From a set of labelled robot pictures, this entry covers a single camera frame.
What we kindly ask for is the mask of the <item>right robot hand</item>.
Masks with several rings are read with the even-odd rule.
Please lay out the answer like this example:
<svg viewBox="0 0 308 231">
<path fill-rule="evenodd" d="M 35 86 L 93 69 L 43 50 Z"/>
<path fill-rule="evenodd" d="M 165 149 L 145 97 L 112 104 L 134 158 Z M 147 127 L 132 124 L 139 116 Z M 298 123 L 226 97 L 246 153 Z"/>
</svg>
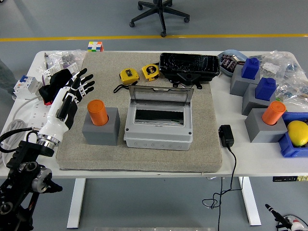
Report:
<svg viewBox="0 0 308 231">
<path fill-rule="evenodd" d="M 301 218 L 295 215 L 281 215 L 274 210 L 270 205 L 265 204 L 267 210 L 273 214 L 277 222 L 276 229 L 286 228 L 286 231 L 307 231 L 308 224 Z"/>
</svg>

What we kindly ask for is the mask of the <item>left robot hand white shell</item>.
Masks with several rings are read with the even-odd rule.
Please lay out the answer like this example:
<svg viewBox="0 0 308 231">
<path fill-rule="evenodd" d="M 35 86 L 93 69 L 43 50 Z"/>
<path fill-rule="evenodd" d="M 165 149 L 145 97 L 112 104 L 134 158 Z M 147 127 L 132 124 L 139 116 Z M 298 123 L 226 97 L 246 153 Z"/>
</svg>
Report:
<svg viewBox="0 0 308 231">
<path fill-rule="evenodd" d="M 84 68 L 73 75 L 68 69 L 63 69 L 52 75 L 49 84 L 39 89 L 44 103 L 50 103 L 51 108 L 46 124 L 38 132 L 37 143 L 58 146 L 64 133 L 71 129 L 78 104 L 94 90 L 93 74 L 85 76 L 86 72 Z"/>
</svg>

